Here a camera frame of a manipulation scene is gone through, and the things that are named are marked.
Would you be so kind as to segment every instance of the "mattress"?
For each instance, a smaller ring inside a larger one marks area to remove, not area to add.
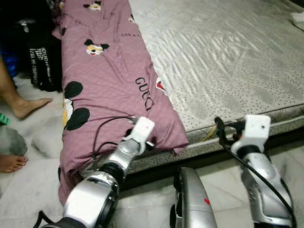
[[[130,0],[133,16],[190,142],[146,153],[131,172],[220,150],[214,118],[271,117],[270,135],[304,126],[304,32],[285,0]]]

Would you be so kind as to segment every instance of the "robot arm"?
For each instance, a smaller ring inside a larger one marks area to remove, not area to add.
[[[119,185],[134,157],[144,152],[153,128],[154,122],[140,117],[102,167],[72,190],[63,218],[43,228],[106,228],[118,202]]]
[[[243,162],[250,165],[262,177],[264,177],[279,192],[290,207],[292,200],[285,183],[280,174],[274,168],[271,161],[263,153],[264,143],[268,139],[270,129],[270,118],[265,115],[247,115],[245,117],[245,128],[240,140],[231,146],[231,152],[237,155]],[[223,137],[223,122],[216,119],[218,135],[222,144],[228,145],[230,142]],[[293,227],[293,220],[290,212],[283,204],[282,200],[252,171],[241,165],[241,179],[247,189],[252,219],[255,227]]]

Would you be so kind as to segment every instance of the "pink blanket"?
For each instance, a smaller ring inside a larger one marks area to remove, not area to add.
[[[77,172],[92,162],[106,141],[120,142],[133,127],[116,116],[146,116],[155,122],[150,140],[160,150],[180,153],[188,144],[161,79],[154,71],[128,0],[66,0],[60,26],[65,96],[59,198],[65,203],[78,183]],[[113,145],[98,153],[112,151]]]

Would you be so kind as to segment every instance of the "bare foot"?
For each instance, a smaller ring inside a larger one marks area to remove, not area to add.
[[[15,172],[21,169],[28,159],[15,155],[0,155],[0,172]]]
[[[53,99],[51,99],[51,98],[41,98],[39,100],[33,100],[33,101],[22,100],[22,101],[18,102],[14,107],[12,107],[13,113],[17,118],[23,119],[30,112],[46,105],[47,103],[51,102],[52,100]]]

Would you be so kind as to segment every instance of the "red dot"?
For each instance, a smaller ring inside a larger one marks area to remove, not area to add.
[[[209,199],[205,198],[204,201],[205,201],[208,205],[210,205]]]

